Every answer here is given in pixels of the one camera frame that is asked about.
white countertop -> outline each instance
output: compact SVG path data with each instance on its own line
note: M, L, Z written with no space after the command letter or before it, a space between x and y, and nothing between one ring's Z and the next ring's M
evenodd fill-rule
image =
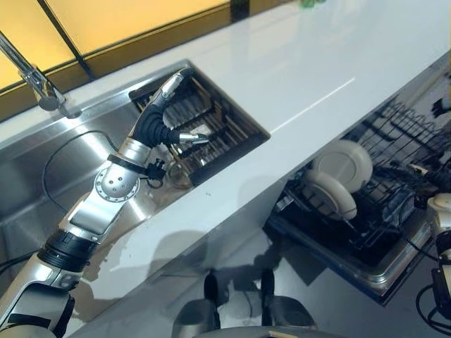
M105 300L92 317L154 273L152 261L177 256L446 53L449 9L449 0L330 0L311 10L288 4L73 90L69 97L82 104L187 58L271 134L116 242L88 282L95 299ZM0 142L46 118L33 108L0 124ZM185 230L197 235L156 256L163 239ZM121 274L124 268L135 272ZM78 301L85 296L80 291ZM81 325L73 318L68 333Z

robotic arm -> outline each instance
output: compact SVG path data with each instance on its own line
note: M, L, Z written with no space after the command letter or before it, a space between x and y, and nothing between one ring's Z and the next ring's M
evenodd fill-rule
M432 270L435 304L444 318L451 319L451 194L437 194L429 199L427 217L439 263Z
M192 75L183 68L156 91L120 149L108 157L91 192L82 196L57 231L33 255L0 299L0 337L62 337L75 304L68 293L103 242L122 207L140 188L152 147L160 143L204 143L202 134L168 129L163 111L176 89Z

wire rack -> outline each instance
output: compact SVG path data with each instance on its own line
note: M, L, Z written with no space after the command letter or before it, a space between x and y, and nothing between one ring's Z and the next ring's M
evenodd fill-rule
M154 90L138 89L133 101L142 111ZM169 144L175 162L199 185L268 139L259 127L208 82L194 75L163 114L175 130L209 136L205 144Z
M409 169L409 165L428 170L443 167L446 149L451 147L449 133L443 132L432 118L407 108L394 98L344 138L361 144L373 162L371 180L353 194L357 217L345 220L338 215L338 220L332 220L317 211L321 205L311 206L309 196L302 193L306 188L302 175L308 166L298 173L300 177L290 186L288 194L330 229L345 229L345 238L355 249L371 248L380 244L382 237L397 240L397 227L402 226L399 221L403 222L414 211L416 193L428 185L424 178Z

drain rack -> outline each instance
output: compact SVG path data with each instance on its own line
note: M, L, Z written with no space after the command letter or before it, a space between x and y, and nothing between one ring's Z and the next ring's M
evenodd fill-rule
M140 111L166 78L130 93ZM179 89L166 107L163 121L172 130L209 136L209 142L205 144L167 144L172 157L194 186L269 138L240 107L195 68L191 80Z

dishwasher rack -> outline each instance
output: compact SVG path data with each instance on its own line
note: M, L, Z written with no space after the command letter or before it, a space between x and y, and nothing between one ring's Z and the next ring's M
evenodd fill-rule
M331 220L310 205L311 196L306 198L301 193L305 188L302 176L309 166L289 182L285 195L355 250L376 252L393 245L400 238L402 223L420 203L419 196L424 202L437 192L437 187L411 166L441 170L445 180L449 180L450 155L446 149L450 148L451 139L447 128L449 125L439 127L432 117L419 114L394 98L348 132L343 138L361 144L373 162L370 181L353 194L358 212L352 220Z

